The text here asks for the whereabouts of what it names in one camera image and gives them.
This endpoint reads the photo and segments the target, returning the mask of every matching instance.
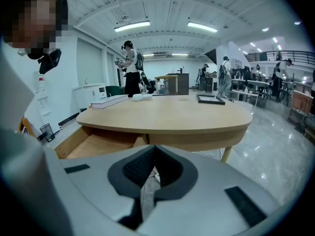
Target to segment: white cabinet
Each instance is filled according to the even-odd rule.
[[[74,88],[73,95],[78,111],[81,112],[82,109],[88,108],[91,102],[106,97],[105,84],[88,84]]]

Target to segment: glossy floor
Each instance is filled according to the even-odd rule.
[[[218,149],[197,153],[220,159]],[[252,123],[242,141],[233,146],[227,163],[261,185],[283,205],[304,189],[315,165],[315,147],[279,115],[254,108]],[[153,209],[153,194],[157,189],[158,182],[150,177],[142,193],[144,218]]]

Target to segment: round wooden table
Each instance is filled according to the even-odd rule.
[[[141,141],[136,141],[139,145],[161,144],[187,151],[225,148],[222,161],[226,162],[252,115],[232,102],[204,104],[198,103],[196,95],[166,95],[139,102],[128,99],[105,109],[89,108],[77,121],[92,128],[142,134]]]

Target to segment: white shirt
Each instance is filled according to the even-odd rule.
[[[278,78],[282,78],[284,76],[284,74],[286,74],[286,63],[285,63],[285,61],[281,61],[280,62],[279,68],[280,68],[280,72],[276,71],[276,76]]]
[[[226,75],[231,77],[231,70],[232,70],[231,63],[229,61],[223,60],[222,65],[224,65],[226,68],[226,71],[227,71]]]
[[[131,60],[132,63],[127,67],[127,73],[136,73],[136,72],[139,72],[138,69],[136,68],[135,64],[137,63],[138,61],[138,57],[137,57],[138,53],[135,49],[130,49],[128,51],[128,54],[127,54],[127,58],[126,58],[126,61],[129,61]]]

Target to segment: black railing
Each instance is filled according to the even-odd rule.
[[[249,62],[254,61],[281,61],[291,59],[292,62],[301,62],[315,65],[315,53],[303,51],[275,51],[262,53],[249,53],[245,55]]]

